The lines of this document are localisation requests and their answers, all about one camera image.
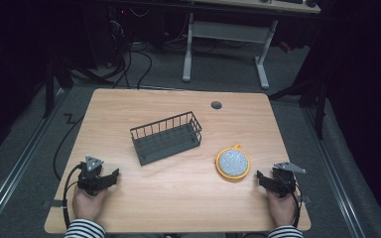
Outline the person's left hand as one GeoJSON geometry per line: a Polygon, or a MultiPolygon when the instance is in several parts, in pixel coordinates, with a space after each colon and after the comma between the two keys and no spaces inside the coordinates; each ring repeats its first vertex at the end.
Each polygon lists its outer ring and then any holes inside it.
{"type": "Polygon", "coordinates": [[[89,195],[85,190],[78,186],[74,188],[72,199],[72,209],[74,217],[77,219],[86,219],[96,221],[102,209],[103,202],[107,196],[108,190],[101,190],[98,195],[89,195]]]}

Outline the striped sleeve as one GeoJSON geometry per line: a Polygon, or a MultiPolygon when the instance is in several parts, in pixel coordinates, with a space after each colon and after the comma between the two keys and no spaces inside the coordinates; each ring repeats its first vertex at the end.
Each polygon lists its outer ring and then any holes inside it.
{"type": "Polygon", "coordinates": [[[304,234],[292,225],[283,225],[271,230],[267,238],[304,238],[304,234]]]}
{"type": "Polygon", "coordinates": [[[63,238],[105,238],[105,229],[94,221],[75,219],[63,238]]]}

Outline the striped left sleeve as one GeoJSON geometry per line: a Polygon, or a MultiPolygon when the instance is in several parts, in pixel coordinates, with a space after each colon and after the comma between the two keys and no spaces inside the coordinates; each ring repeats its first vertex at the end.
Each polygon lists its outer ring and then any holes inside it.
{"type": "Polygon", "coordinates": [[[63,238],[105,238],[105,229],[94,221],[75,219],[63,238]]]}

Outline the black wire basket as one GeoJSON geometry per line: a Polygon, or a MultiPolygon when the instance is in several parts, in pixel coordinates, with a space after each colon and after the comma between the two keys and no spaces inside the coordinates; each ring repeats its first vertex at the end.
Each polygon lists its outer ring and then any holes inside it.
{"type": "Polygon", "coordinates": [[[130,129],[141,166],[196,148],[201,143],[201,126],[189,111],[130,129]]]}

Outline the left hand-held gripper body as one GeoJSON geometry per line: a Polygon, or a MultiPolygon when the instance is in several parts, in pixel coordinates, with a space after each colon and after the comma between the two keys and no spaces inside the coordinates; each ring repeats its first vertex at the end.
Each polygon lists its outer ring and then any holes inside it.
{"type": "Polygon", "coordinates": [[[100,175],[103,161],[92,156],[86,156],[85,162],[81,163],[81,172],[78,176],[77,185],[87,194],[96,196],[101,190],[113,185],[113,176],[102,177],[100,175]]]}

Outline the striped right sleeve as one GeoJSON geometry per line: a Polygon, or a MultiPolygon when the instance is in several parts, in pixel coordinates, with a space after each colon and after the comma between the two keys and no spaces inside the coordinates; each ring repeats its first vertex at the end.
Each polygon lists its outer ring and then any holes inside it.
{"type": "Polygon", "coordinates": [[[271,230],[267,238],[304,238],[304,234],[292,225],[283,225],[271,230]]]}

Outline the white-legged desk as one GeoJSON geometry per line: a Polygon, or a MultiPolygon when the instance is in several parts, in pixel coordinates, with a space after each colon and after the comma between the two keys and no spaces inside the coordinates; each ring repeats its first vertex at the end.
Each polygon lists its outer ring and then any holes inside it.
{"type": "MultiPolygon", "coordinates": [[[[271,13],[319,14],[320,7],[315,0],[190,0],[190,5],[201,4],[231,7],[243,10],[266,10],[271,13]]],[[[256,27],[242,24],[220,23],[216,20],[196,20],[189,14],[187,51],[184,61],[183,81],[191,80],[192,40],[194,38],[224,40],[243,43],[261,44],[261,54],[254,58],[259,81],[263,89],[269,88],[264,60],[276,32],[279,20],[274,17],[267,27],[256,27]]]]}

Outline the person's right hand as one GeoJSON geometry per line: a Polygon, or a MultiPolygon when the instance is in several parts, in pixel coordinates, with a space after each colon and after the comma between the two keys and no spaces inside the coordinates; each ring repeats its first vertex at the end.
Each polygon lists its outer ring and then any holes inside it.
{"type": "Polygon", "coordinates": [[[276,227],[292,225],[296,219],[297,202],[287,194],[285,197],[278,197],[273,191],[266,191],[269,200],[269,210],[276,227]]]}

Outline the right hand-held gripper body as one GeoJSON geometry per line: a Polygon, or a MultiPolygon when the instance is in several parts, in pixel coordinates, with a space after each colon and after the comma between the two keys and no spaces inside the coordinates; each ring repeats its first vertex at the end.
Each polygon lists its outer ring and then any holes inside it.
{"type": "Polygon", "coordinates": [[[294,193],[296,190],[295,174],[304,174],[305,169],[293,164],[292,162],[276,163],[272,168],[272,181],[269,190],[278,194],[280,198],[294,193]]]}

